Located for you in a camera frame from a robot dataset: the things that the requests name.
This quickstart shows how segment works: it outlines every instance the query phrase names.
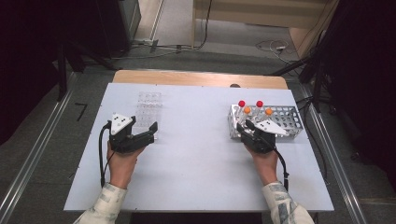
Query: white sleeve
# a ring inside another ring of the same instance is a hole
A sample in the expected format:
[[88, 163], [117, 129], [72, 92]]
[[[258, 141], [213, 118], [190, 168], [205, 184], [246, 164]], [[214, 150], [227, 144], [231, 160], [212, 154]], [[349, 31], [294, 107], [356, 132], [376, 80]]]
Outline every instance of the white sleeve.
[[266, 185], [262, 188], [262, 192], [271, 209], [271, 219], [275, 224], [314, 223], [305, 208], [289, 196], [280, 182]]
[[126, 189], [105, 183], [95, 205], [85, 211], [74, 224], [114, 224], [126, 193]]

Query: tripod leg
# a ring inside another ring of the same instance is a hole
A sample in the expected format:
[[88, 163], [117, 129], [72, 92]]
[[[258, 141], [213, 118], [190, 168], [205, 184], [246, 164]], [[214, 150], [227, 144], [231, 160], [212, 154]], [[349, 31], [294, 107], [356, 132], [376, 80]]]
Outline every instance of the tripod leg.
[[84, 72], [85, 63], [82, 61], [81, 57], [78, 53], [69, 45], [65, 44], [64, 54], [66, 56], [67, 61], [75, 72]]
[[98, 62], [99, 64], [101, 64], [102, 66], [104, 66], [105, 68], [109, 69], [109, 70], [113, 70], [113, 71], [118, 71], [121, 68], [116, 68], [114, 67], [113, 64], [106, 62], [105, 60], [103, 60], [100, 56], [96, 55], [95, 53], [91, 52], [90, 50], [84, 48], [83, 46], [81, 46], [78, 43], [74, 43], [72, 41], [70, 41], [70, 44], [73, 48], [75, 48], [76, 50], [78, 50], [79, 52], [89, 56], [90, 58], [94, 59], [96, 62]]

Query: hand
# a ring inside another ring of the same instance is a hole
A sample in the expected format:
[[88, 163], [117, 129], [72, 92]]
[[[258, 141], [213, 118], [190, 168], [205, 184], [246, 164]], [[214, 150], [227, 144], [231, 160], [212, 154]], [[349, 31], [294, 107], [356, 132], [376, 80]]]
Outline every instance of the hand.
[[246, 145], [245, 148], [253, 157], [256, 170], [259, 173], [260, 179], [262, 180], [264, 186], [276, 182], [277, 154], [274, 151], [265, 154], [257, 153]]
[[134, 172], [134, 166], [137, 163], [137, 156], [144, 150], [142, 147], [137, 151], [131, 153], [120, 154], [118, 152], [114, 152], [111, 149], [111, 145], [107, 142], [107, 160], [111, 157], [111, 160], [108, 161], [108, 167], [110, 169], [110, 184], [116, 186], [120, 189], [127, 189], [129, 182], [131, 182], [131, 176]]

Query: black curtain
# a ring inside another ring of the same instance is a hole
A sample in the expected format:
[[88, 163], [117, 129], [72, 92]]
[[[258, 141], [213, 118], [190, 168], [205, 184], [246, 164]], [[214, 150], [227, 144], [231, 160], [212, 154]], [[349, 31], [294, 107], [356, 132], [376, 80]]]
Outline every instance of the black curtain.
[[339, 8], [346, 17], [323, 53], [329, 90], [351, 121], [355, 148], [396, 189], [396, 3], [341, 1]]
[[57, 40], [43, 6], [40, 1], [0, 1], [0, 144], [58, 82], [52, 64]]

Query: table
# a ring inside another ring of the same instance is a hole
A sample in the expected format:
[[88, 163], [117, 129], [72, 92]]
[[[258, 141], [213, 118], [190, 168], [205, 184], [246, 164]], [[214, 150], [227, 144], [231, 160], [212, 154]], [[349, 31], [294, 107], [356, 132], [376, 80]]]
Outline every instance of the table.
[[[193, 0], [192, 47], [195, 19], [206, 19], [209, 2]], [[289, 27], [297, 53], [303, 58], [327, 29], [337, 5], [338, 0], [216, 0], [212, 2], [209, 19]]]
[[[168, 85], [173, 81], [183, 86]], [[121, 114], [134, 110], [131, 105], [136, 104], [136, 95], [141, 91], [163, 93], [160, 137], [139, 156], [134, 181], [129, 186], [133, 190], [128, 192], [122, 209], [183, 213], [268, 209], [251, 157], [239, 141], [229, 138], [226, 117], [230, 102], [242, 94], [249, 100], [263, 97], [268, 105], [294, 104], [282, 77], [119, 71], [113, 82], [107, 87], [64, 210], [85, 210], [96, 200], [100, 192], [97, 134], [113, 109], [117, 108]], [[235, 83], [242, 88], [224, 88]], [[247, 89], [248, 83], [255, 88]], [[202, 98], [207, 106], [198, 106]], [[194, 111], [180, 106], [177, 113], [172, 113], [176, 102], [184, 105], [189, 100], [195, 103]], [[332, 211], [332, 202], [306, 133], [300, 133], [292, 142], [279, 139], [277, 147], [288, 165], [292, 197], [310, 211]], [[281, 166], [277, 174], [281, 180]]]

